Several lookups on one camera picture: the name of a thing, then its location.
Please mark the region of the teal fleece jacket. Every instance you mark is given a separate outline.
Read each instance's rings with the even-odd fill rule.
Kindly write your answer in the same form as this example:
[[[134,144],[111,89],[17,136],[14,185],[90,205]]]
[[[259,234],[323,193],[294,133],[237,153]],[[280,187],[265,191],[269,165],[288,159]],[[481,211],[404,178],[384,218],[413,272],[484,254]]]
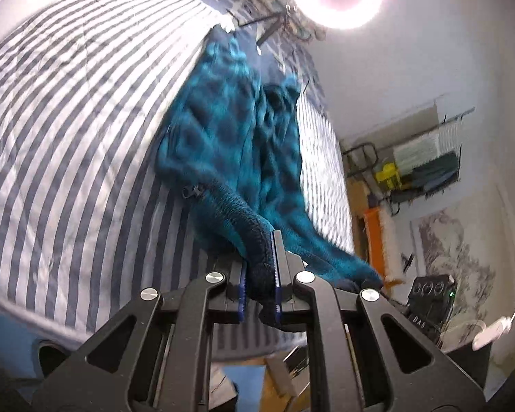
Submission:
[[[213,27],[163,118],[155,172],[191,208],[197,235],[243,258],[243,295],[274,320],[273,235],[334,287],[381,288],[379,274],[316,231],[300,186],[300,86],[259,55],[251,35]]]

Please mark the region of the black device with dials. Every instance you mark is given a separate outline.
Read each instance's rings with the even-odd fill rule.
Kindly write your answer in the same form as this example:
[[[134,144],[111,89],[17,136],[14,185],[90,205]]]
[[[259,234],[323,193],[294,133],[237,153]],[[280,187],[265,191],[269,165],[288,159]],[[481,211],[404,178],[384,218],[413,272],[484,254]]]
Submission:
[[[434,344],[451,315],[457,286],[449,274],[416,277],[411,286],[405,317]]]

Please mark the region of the orange cabinet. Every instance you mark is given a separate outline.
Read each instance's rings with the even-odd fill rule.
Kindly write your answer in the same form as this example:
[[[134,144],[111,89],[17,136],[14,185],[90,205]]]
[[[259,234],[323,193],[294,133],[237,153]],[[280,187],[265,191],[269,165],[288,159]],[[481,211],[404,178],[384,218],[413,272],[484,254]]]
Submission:
[[[368,247],[368,262],[379,276],[384,278],[386,275],[386,265],[379,212],[378,207],[369,208],[364,213],[364,221]]]

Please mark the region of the blue white striped bed quilt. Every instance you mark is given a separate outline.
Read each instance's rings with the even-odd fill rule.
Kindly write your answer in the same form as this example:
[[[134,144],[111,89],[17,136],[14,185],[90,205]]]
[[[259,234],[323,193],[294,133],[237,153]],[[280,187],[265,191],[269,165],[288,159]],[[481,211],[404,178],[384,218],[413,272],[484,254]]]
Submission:
[[[155,172],[163,118],[215,26],[255,41],[243,0],[60,0],[0,42],[0,307],[76,349],[143,289],[177,291],[221,262],[188,201]],[[353,251],[340,147],[311,55],[285,35],[259,55],[300,86],[300,186],[317,232]],[[245,297],[217,360],[292,343]]]

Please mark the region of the black tripod stand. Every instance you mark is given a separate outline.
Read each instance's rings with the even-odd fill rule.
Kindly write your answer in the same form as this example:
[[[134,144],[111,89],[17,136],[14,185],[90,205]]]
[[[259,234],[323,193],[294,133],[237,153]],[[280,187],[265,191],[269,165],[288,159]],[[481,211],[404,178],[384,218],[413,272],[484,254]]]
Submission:
[[[259,23],[263,23],[265,21],[271,21],[272,23],[267,27],[267,29],[263,32],[261,37],[256,40],[256,47],[261,48],[265,42],[274,35],[279,29],[285,26],[288,23],[290,13],[292,12],[292,8],[290,5],[286,5],[280,11],[276,11],[271,13],[270,15],[259,17],[257,19],[253,19],[251,21],[246,21],[242,24],[239,24],[238,27],[240,29],[257,25]]]

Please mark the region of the floral wall hanging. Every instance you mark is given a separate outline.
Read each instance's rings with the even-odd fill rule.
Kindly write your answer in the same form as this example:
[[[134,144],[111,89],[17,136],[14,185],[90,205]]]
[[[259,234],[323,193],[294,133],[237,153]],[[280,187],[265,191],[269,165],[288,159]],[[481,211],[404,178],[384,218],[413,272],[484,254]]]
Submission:
[[[458,287],[451,319],[484,320],[485,303],[492,294],[496,271],[472,252],[473,225],[442,209],[417,220],[425,271],[448,274]]]

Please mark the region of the wall clothes rack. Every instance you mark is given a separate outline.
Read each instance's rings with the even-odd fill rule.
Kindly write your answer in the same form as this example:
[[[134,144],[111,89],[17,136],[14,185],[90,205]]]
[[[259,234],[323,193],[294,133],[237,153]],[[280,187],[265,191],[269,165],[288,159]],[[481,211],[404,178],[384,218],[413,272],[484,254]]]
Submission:
[[[362,135],[342,149],[346,176],[365,184],[371,206],[392,216],[403,204],[442,193],[459,181],[464,119],[475,111],[440,117],[434,102]]]

